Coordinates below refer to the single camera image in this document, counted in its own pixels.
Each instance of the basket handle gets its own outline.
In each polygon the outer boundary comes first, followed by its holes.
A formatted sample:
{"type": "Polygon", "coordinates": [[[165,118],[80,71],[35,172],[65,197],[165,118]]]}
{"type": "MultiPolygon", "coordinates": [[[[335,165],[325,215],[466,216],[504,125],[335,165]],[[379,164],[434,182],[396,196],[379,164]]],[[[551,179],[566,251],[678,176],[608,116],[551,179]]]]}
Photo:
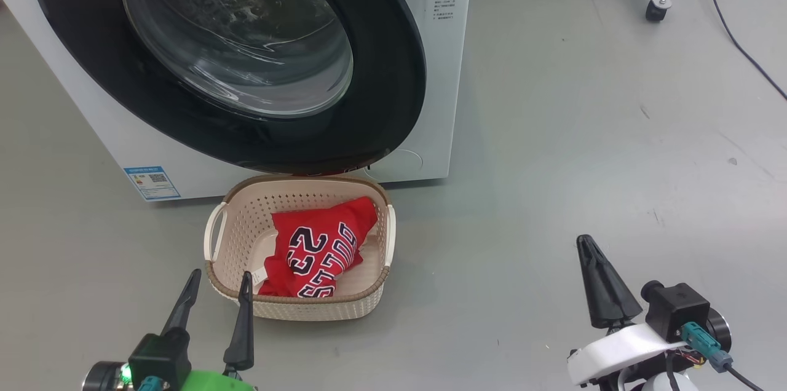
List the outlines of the basket handle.
{"type": "Polygon", "coordinates": [[[210,213],[208,224],[205,225],[205,260],[208,262],[216,262],[216,258],[219,256],[219,248],[221,248],[222,237],[224,237],[224,225],[227,224],[227,212],[224,211],[226,206],[227,202],[219,203],[213,209],[213,212],[210,213]],[[216,219],[219,217],[219,214],[221,214],[219,235],[216,236],[216,248],[211,249],[213,247],[213,242],[211,242],[213,240],[213,229],[216,227],[216,219]]]}
{"type": "Polygon", "coordinates": [[[386,264],[390,268],[391,262],[394,261],[394,246],[396,245],[396,212],[394,207],[388,205],[388,236],[386,242],[386,264]]]}

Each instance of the washing machine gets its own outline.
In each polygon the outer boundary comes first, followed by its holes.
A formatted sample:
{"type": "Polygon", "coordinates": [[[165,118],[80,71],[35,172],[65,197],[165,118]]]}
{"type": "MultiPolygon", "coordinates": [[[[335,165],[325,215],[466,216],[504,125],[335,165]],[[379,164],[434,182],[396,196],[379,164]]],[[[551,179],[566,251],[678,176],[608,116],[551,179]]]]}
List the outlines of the washing machine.
{"type": "Polygon", "coordinates": [[[469,0],[4,1],[145,200],[448,175],[469,0]]]}

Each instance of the basket rim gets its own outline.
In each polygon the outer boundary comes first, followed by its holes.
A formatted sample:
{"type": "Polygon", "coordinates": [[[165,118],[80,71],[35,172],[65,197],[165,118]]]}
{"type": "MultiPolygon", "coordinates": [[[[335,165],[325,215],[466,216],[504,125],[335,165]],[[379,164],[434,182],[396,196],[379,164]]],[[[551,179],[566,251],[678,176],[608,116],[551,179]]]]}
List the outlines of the basket rim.
{"type": "MultiPolygon", "coordinates": [[[[378,192],[383,200],[385,200],[386,205],[390,205],[390,197],[388,197],[388,193],[380,186],[379,184],[374,183],[373,181],[368,181],[366,179],[357,178],[354,176],[321,176],[318,178],[313,177],[306,177],[306,176],[277,176],[277,175],[259,175],[254,176],[253,178],[248,178],[245,181],[242,181],[239,184],[236,184],[230,192],[223,198],[224,203],[230,203],[233,197],[236,194],[241,192],[243,189],[252,186],[253,184],[258,183],[273,183],[273,181],[293,181],[298,179],[320,179],[320,180],[327,180],[327,181],[339,181],[340,183],[357,183],[357,184],[365,184],[365,186],[371,187],[374,191],[378,192]]],[[[213,270],[213,261],[206,260],[205,262],[205,271],[208,274],[208,279],[210,283],[213,284],[213,287],[219,290],[219,293],[228,296],[229,298],[238,299],[238,291],[232,290],[231,288],[226,287],[223,283],[216,278],[216,273],[213,270]]],[[[374,284],[366,288],[360,293],[352,294],[350,296],[333,296],[332,298],[283,298],[283,296],[261,296],[259,294],[253,294],[252,301],[253,302],[261,302],[265,304],[299,304],[299,305],[309,305],[309,304],[346,304],[349,302],[356,302],[360,301],[361,299],[368,298],[374,292],[379,290],[382,287],[383,282],[386,281],[388,278],[388,273],[390,273],[390,266],[385,265],[382,267],[382,271],[380,271],[380,276],[374,281],[374,284]]]]}
{"type": "MultiPolygon", "coordinates": [[[[238,291],[231,290],[225,287],[223,283],[219,282],[216,278],[216,273],[213,271],[213,262],[205,262],[205,271],[208,273],[208,279],[213,287],[219,290],[219,293],[224,294],[228,298],[237,299],[238,291]]],[[[284,298],[283,296],[261,296],[259,294],[252,295],[253,302],[261,302],[264,304],[294,304],[294,305],[330,305],[330,304],[346,304],[348,302],[357,302],[361,299],[368,298],[374,292],[382,287],[382,284],[388,278],[390,267],[385,266],[380,272],[380,277],[374,281],[371,287],[366,288],[360,293],[352,294],[351,296],[333,296],[332,298],[284,298]]]]}

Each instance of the beige plastic basket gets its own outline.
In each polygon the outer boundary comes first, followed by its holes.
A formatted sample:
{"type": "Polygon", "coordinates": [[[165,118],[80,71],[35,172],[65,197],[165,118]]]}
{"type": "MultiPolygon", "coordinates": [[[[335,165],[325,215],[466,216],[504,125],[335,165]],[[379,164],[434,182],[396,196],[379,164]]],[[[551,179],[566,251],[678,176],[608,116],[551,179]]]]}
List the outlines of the beige plastic basket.
{"type": "Polygon", "coordinates": [[[394,257],[396,214],[385,190],[362,179],[259,176],[238,184],[213,210],[205,227],[205,268],[210,283],[225,298],[238,301],[244,271],[258,270],[273,254],[277,232],[271,213],[327,208],[363,196],[374,202],[377,223],[360,249],[363,262],[337,279],[334,296],[255,294],[253,307],[258,317],[280,320],[345,320],[368,315],[380,301],[394,257]]]}

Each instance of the teal connector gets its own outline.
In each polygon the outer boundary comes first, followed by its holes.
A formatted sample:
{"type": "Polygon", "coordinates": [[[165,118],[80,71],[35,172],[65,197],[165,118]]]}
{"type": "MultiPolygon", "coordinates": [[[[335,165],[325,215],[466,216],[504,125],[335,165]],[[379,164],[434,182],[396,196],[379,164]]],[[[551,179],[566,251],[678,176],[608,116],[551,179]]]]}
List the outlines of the teal connector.
{"type": "Polygon", "coordinates": [[[681,327],[681,339],[707,358],[716,372],[723,373],[727,365],[732,366],[733,358],[722,350],[722,344],[697,323],[689,322],[681,327]]]}

